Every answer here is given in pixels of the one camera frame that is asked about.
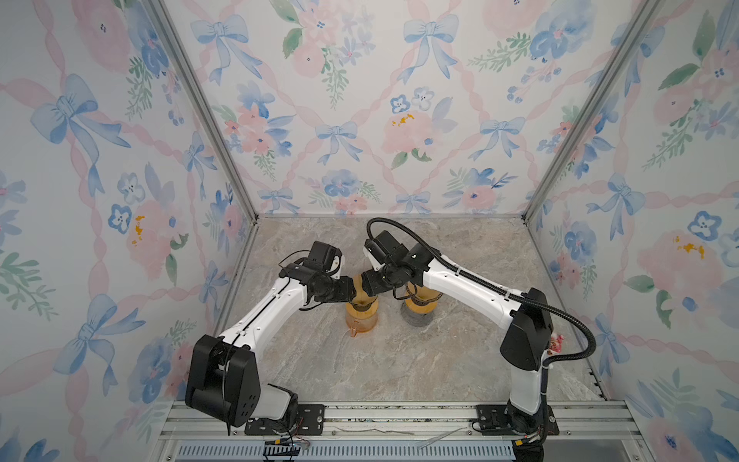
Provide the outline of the wooden ring dripper holder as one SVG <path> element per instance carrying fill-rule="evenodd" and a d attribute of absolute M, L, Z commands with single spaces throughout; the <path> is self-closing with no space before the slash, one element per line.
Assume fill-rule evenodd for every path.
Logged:
<path fill-rule="evenodd" d="M 438 298 L 436 300 L 421 300 L 420 298 L 408 298 L 404 302 L 405 307 L 416 315 L 427 315 L 432 313 L 438 306 Z"/>

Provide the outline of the brown paper coffee filter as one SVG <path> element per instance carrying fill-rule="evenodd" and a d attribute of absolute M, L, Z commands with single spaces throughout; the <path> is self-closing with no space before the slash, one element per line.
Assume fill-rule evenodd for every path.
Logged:
<path fill-rule="evenodd" d="M 440 298 L 442 298 L 442 296 L 444 296 L 444 294 L 439 291 L 432 290 L 425 286 L 419 286 L 413 283 L 406 284 L 406 291 L 407 294 L 410 296 L 410 300 L 413 300 L 413 302 L 419 305 L 437 302 Z"/>

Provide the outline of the grey glass carafe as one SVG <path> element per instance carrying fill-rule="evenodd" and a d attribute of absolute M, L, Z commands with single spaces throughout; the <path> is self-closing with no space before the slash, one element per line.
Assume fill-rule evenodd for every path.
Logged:
<path fill-rule="evenodd" d="M 402 319 L 404 319 L 404 321 L 406 321 L 408 325 L 412 325 L 414 327 L 426 327 L 427 325 L 430 325 L 435 319 L 434 312 L 417 313 L 412 310 L 403 309 L 400 314 L 402 316 Z"/>

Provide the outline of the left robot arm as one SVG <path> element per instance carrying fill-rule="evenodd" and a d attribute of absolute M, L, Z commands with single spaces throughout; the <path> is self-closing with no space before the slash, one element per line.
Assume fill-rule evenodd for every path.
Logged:
<path fill-rule="evenodd" d="M 295 313 L 355 298 L 353 279 L 342 275 L 342 263 L 338 248 L 314 242 L 305 256 L 281 268 L 269 292 L 246 316 L 219 335 L 202 336 L 192 351 L 186 406 L 229 428 L 255 425 L 293 432 L 298 395 L 263 381 L 258 361 Z"/>

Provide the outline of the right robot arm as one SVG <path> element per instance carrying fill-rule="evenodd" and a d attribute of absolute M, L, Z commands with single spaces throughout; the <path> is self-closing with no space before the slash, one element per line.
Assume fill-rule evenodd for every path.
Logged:
<path fill-rule="evenodd" d="M 362 274 L 362 287 L 370 296 L 410 285 L 450 296 L 481 313 L 504 331 L 500 354 L 511 370 L 511 392 L 506 416 L 519 434 L 543 430 L 547 387 L 543 366 L 553 332 L 552 316 L 536 307 L 546 296 L 498 286 L 459 267 L 436 248 L 417 243 L 406 248 L 390 232 L 367 238 L 365 256 L 373 268 Z"/>

